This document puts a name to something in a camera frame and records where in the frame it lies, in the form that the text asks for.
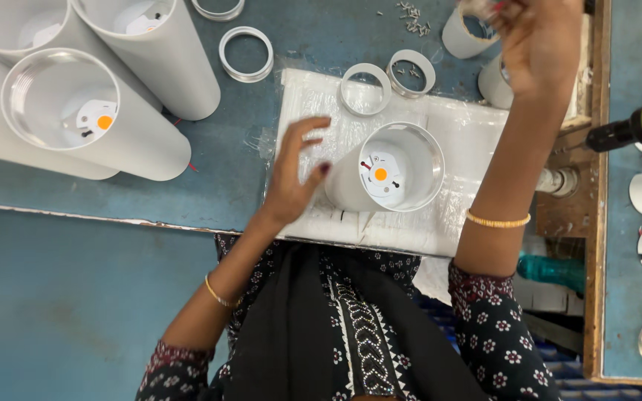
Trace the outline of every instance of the teal water bottle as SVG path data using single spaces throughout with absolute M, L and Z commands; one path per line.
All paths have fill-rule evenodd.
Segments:
M 528 280 L 560 284 L 582 294 L 586 290 L 586 269 L 583 260 L 522 255 L 516 265 L 516 271 Z

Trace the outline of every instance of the sleeve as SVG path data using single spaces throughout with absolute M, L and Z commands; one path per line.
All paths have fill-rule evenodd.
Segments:
M 514 300 L 512 277 L 471 275 L 450 263 L 450 296 L 462 359 L 493 399 L 559 400 Z
M 215 351 L 191 351 L 158 341 L 146 366 L 136 401 L 196 400 L 207 389 L 207 369 Z

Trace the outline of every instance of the blue surface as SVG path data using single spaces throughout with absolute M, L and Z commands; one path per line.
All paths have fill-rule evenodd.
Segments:
M 218 57 L 222 35 L 236 26 L 265 32 L 277 56 L 302 57 L 313 66 L 342 70 L 359 62 L 384 67 L 400 49 L 422 50 L 426 42 L 440 42 L 441 28 L 454 0 L 416 0 L 419 22 L 430 22 L 422 38 L 405 31 L 396 1 L 273 0 L 248 1 L 241 16 L 229 23 L 192 19 L 222 89 L 222 102 L 205 120 L 178 124 L 192 145 L 192 165 L 181 176 L 159 183 L 129 174 L 104 181 L 88 181 L 0 161 L 0 205 L 94 215 L 139 218 L 199 228 L 241 231 L 260 205 L 267 161 L 254 149 L 263 128 L 274 128 L 280 104 L 273 74 L 256 84 L 234 81 Z M 445 53 L 435 65 L 434 94 L 479 100 L 477 74 L 499 51 L 495 44 L 480 56 L 458 60 Z M 231 64 L 251 72 L 265 60 L 255 39 L 238 39 L 227 47 Z
M 209 233 L 0 211 L 0 400 L 133 399 L 215 265 Z
M 642 1 L 613 0 L 611 121 L 642 106 Z M 635 146 L 609 154 L 606 316 L 603 374 L 642 378 L 638 333 L 642 328 L 642 265 L 638 229 L 642 215 L 630 203 L 629 183 L 642 173 Z

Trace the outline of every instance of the orange led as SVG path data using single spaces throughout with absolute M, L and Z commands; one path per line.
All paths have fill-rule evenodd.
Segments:
M 97 123 L 100 129 L 108 129 L 113 123 L 113 118 L 108 115 L 102 115 L 98 117 Z
M 385 169 L 377 169 L 375 171 L 375 179 L 379 181 L 383 181 L 386 178 L 388 178 L 388 172 Z

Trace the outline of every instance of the woman's hand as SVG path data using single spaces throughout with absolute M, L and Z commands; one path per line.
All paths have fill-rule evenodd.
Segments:
M 506 0 L 490 19 L 515 97 L 571 96 L 581 48 L 583 0 Z
M 299 152 L 316 145 L 323 138 L 304 140 L 303 136 L 316 128 L 326 128 L 331 117 L 311 117 L 291 125 L 284 134 L 279 157 L 274 163 L 272 182 L 264 205 L 259 214 L 267 218 L 275 228 L 281 230 L 303 213 L 311 197 L 331 169 L 330 162 L 316 166 L 306 183 L 299 182 Z

